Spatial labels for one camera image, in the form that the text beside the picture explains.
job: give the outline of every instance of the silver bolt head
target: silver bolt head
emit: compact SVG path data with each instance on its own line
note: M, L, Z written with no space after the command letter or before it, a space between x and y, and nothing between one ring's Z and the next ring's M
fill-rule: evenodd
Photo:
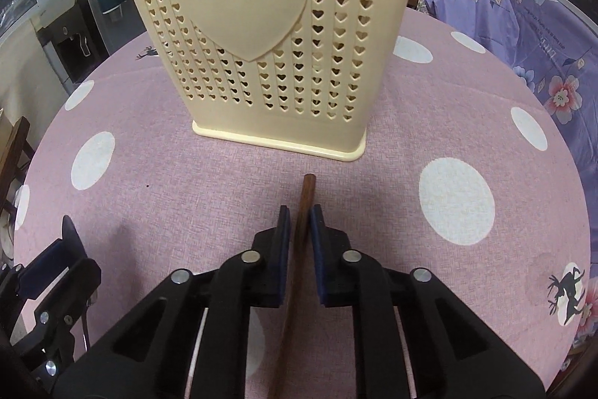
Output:
M343 252L343 259L348 263L358 263L361 261L361 254L354 250L346 251Z
M429 270L420 267L419 269L415 269L413 277L419 282L430 282L432 273Z
M170 279L174 284L183 284L189 281L190 277L189 271L185 271L184 269L178 269L170 275Z
M245 251L241 254L241 260L246 264L253 264L259 261L261 255L259 255L258 251Z
M56 364L52 360L49 360L46 362L46 372L51 377L54 377L56 375L56 373L58 372L58 368L56 367Z

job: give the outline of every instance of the heart emblem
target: heart emblem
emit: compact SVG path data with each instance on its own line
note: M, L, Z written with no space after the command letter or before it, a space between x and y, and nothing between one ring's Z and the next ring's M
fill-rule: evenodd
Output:
M279 44L306 0L181 0L184 15L218 46L253 61Z

